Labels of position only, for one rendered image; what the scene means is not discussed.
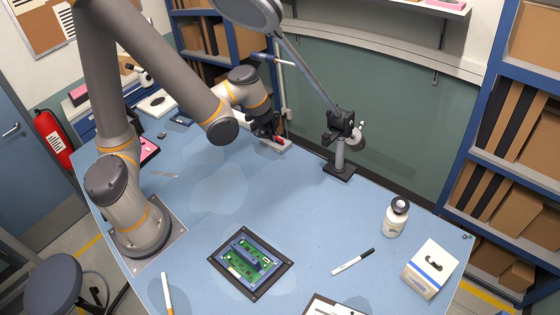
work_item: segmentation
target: pinned paper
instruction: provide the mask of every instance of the pinned paper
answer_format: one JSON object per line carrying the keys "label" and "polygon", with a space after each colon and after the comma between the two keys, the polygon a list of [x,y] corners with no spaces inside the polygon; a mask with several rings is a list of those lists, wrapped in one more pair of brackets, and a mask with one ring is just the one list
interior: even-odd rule
{"label": "pinned paper", "polygon": [[62,28],[64,37],[66,40],[75,37],[74,32],[74,19],[72,18],[72,10],[70,9],[70,4],[68,2],[61,2],[56,6],[53,6],[54,14],[57,16],[58,24]]}
{"label": "pinned paper", "polygon": [[8,0],[8,3],[15,16],[45,5],[42,0]]}

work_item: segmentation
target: blue door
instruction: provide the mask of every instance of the blue door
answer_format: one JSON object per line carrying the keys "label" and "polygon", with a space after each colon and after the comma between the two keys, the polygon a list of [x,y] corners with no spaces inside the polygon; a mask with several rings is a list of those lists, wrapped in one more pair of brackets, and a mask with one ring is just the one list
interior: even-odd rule
{"label": "blue door", "polygon": [[[37,253],[88,208],[8,97],[4,88],[20,102],[1,72],[0,79],[0,136],[15,123],[21,126],[0,137],[0,226]],[[26,262],[0,241],[2,258],[0,274],[9,265],[18,265],[14,261]]]}

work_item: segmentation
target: pink sponge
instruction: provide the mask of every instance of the pink sponge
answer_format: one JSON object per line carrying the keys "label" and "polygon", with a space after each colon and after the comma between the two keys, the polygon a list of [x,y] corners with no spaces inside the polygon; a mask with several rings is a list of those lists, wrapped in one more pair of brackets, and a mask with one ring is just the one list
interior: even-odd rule
{"label": "pink sponge", "polygon": [[426,0],[426,4],[430,4],[432,6],[442,7],[442,8],[446,8],[446,9],[455,10],[455,11],[460,12],[465,8],[466,2],[459,1],[459,0],[456,0],[456,1],[458,3],[448,3],[448,2],[443,2],[443,1],[439,1],[439,0]]}

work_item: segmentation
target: red clip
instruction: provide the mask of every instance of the red clip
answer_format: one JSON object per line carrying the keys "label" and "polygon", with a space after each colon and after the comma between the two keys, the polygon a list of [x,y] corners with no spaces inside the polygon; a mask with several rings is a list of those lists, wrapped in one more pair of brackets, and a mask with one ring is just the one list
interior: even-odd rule
{"label": "red clip", "polygon": [[280,144],[282,144],[282,146],[284,146],[284,139],[278,137],[278,136],[274,136],[274,139],[276,139],[277,141],[280,142]]}

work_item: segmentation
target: red fire extinguisher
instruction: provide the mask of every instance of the red fire extinguisher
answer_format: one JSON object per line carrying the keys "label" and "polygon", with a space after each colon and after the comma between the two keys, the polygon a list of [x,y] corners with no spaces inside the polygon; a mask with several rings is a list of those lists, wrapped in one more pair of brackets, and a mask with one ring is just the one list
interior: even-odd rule
{"label": "red fire extinguisher", "polygon": [[57,116],[48,108],[37,108],[34,112],[36,116],[33,119],[33,125],[35,125],[35,129],[37,129],[41,138],[43,138],[65,170],[73,169],[70,154],[74,152],[74,146],[70,142],[70,137],[62,128]]}

